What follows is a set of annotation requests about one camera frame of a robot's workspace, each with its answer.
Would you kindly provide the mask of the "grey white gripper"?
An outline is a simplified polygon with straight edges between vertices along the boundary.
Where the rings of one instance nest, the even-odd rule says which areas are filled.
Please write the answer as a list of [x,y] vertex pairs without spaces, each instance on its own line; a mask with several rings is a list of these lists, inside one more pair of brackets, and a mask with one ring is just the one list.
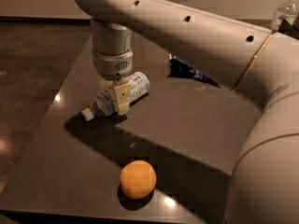
[[[126,76],[133,67],[132,31],[124,26],[91,19],[93,64],[100,90],[112,84],[113,105],[122,116],[129,110],[131,84]],[[114,82],[106,79],[117,79]]]

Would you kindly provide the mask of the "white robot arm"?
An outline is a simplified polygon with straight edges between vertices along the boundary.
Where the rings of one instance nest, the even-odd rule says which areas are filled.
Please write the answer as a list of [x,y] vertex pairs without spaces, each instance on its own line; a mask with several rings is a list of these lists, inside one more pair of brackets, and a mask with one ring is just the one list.
[[235,164],[223,224],[299,224],[296,39],[165,0],[75,0],[95,25],[132,30],[263,111]]

